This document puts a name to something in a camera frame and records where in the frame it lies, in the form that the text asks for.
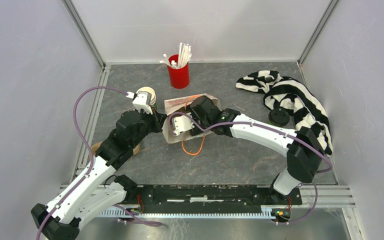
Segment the brown paper takeout bag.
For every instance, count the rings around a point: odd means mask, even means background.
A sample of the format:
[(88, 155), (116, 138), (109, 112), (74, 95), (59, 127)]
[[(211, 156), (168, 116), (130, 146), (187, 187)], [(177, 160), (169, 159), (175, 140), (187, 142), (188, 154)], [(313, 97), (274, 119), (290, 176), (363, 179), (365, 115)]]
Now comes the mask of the brown paper takeout bag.
[[(163, 136), (168, 144), (181, 143), (182, 150), (190, 156), (196, 156), (202, 151), (205, 138), (211, 132), (210, 131), (203, 132), (194, 124), (195, 127), (193, 129), (187, 132), (183, 132), (180, 135), (176, 136), (173, 133), (174, 127), (172, 124), (172, 118), (180, 114), (184, 115), (187, 113), (191, 113), (191, 116), (194, 119), (194, 121), (198, 122), (199, 121), (198, 118), (193, 115), (191, 106), (193, 101), (195, 101), (196, 99), (202, 96), (208, 97), (216, 107), (218, 107), (219, 109), (221, 108), (220, 100), (207, 93), (173, 98), (173, 99), (168, 99), (164, 101), (164, 110), (165, 110), (165, 113), (167, 114), (167, 118), (164, 121), (164, 124), (162, 127)], [(193, 149), (191, 149), (190, 151), (186, 150), (185, 142), (195, 138), (201, 138), (201, 144), (199, 149), (197, 151), (194, 151)]]

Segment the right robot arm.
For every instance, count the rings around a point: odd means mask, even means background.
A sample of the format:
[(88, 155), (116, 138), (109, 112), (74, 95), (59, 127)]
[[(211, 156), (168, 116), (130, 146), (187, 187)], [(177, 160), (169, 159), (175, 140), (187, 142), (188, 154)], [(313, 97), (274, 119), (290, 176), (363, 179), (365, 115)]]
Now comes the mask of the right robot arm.
[(202, 132), (248, 140), (286, 158), (286, 169), (275, 178), (268, 191), (269, 199), (275, 204), (286, 201), (298, 185), (312, 183), (325, 158), (323, 148), (308, 127), (294, 130), (272, 126), (231, 108), (221, 110), (207, 96), (195, 99), (187, 110)]

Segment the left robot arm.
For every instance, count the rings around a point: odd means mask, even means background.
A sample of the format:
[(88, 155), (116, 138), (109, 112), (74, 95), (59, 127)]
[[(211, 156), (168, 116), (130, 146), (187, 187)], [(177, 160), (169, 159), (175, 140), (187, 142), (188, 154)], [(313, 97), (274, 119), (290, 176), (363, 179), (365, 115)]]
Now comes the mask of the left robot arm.
[(93, 195), (94, 190), (134, 155), (134, 148), (151, 133), (160, 133), (167, 115), (153, 110), (124, 112), (108, 137), (92, 155), (92, 161), (68, 187), (47, 204), (31, 210), (39, 235), (49, 240), (74, 240), (92, 219), (111, 206), (133, 203), (137, 190), (112, 183)]

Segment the cardboard cup carrier tray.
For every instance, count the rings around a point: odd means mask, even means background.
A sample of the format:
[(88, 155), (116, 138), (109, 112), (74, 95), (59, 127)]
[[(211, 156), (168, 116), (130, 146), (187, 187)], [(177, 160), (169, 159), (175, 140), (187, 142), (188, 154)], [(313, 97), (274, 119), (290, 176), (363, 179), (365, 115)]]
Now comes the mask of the cardboard cup carrier tray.
[[(91, 146), (91, 150), (92, 150), (92, 154), (95, 155), (97, 150), (99, 149), (99, 147), (102, 145), (103, 141), (101, 142), (97, 142), (95, 143), (94, 145)], [(136, 155), (139, 151), (140, 151), (140, 148), (141, 148), (141, 145), (137, 145), (134, 149), (133, 149), (133, 155)]]

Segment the stack of paper cups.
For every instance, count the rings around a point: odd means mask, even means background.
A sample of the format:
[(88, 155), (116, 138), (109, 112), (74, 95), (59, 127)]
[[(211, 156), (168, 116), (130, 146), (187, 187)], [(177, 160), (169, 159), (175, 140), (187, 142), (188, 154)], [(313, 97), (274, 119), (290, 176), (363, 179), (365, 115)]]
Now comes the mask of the stack of paper cups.
[(148, 86), (144, 86), (144, 87), (139, 88), (136, 91), (137, 94), (142, 93), (142, 92), (147, 93), (147, 96), (149, 98), (149, 104), (152, 107), (157, 108), (157, 96), (156, 96), (154, 89), (151, 87), (148, 87)]

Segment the red cup holder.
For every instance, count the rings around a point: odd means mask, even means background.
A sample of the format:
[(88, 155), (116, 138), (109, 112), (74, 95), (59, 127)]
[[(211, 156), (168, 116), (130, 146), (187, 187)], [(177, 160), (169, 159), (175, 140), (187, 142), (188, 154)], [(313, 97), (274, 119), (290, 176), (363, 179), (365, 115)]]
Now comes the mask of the red cup holder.
[(175, 89), (186, 88), (190, 83), (189, 63), (183, 68), (174, 69), (171, 66), (167, 67), (170, 84)]

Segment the white wrapped straws bundle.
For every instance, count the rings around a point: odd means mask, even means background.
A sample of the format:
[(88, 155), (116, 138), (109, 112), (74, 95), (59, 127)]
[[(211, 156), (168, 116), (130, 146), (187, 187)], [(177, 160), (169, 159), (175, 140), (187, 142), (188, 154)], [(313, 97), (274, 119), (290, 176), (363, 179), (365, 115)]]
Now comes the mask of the white wrapped straws bundle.
[(184, 67), (190, 62), (192, 57), (192, 46), (188, 43), (179, 43), (178, 48), (178, 54), (177, 54), (177, 60), (169, 60), (167, 54), (163, 54), (163, 60), (160, 60), (160, 64), (164, 64), (168, 66), (169, 68), (179, 70)]

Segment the black white striped cloth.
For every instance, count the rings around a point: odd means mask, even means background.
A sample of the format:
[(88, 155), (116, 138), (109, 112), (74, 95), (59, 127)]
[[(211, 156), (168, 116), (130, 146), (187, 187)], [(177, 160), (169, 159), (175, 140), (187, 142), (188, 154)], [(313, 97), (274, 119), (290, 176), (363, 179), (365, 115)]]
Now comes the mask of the black white striped cloth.
[(260, 70), (239, 78), (235, 87), (262, 94), (262, 104), (269, 110), (284, 108), (293, 118), (296, 130), (311, 129), (325, 154), (333, 154), (328, 114), (303, 83), (275, 70)]

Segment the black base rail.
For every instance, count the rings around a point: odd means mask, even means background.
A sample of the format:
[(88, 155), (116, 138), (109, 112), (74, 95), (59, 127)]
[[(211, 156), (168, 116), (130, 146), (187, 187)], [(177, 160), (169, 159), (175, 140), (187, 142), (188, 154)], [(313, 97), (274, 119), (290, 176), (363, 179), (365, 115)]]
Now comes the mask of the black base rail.
[(286, 196), (268, 185), (139, 185), (130, 188), (122, 206), (144, 207), (145, 214), (248, 214), (262, 206), (295, 207), (303, 201), (298, 188)]

